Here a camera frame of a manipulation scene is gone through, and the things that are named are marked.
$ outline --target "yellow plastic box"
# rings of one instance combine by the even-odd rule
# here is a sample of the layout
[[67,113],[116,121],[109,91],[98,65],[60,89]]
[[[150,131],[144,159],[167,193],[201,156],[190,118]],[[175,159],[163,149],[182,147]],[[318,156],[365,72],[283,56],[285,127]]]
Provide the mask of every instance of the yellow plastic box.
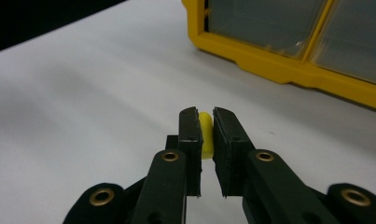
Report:
[[182,0],[202,50],[376,108],[376,0]]

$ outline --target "tabletop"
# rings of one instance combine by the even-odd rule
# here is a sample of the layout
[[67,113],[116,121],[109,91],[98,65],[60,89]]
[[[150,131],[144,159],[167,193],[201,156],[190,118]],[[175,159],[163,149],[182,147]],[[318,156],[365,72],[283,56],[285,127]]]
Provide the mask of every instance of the tabletop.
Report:
[[[376,111],[196,49],[178,0],[131,0],[0,51],[0,223],[62,223],[89,187],[129,187],[191,106],[233,111],[313,189],[376,194]],[[214,163],[202,169],[187,223],[246,223]]]

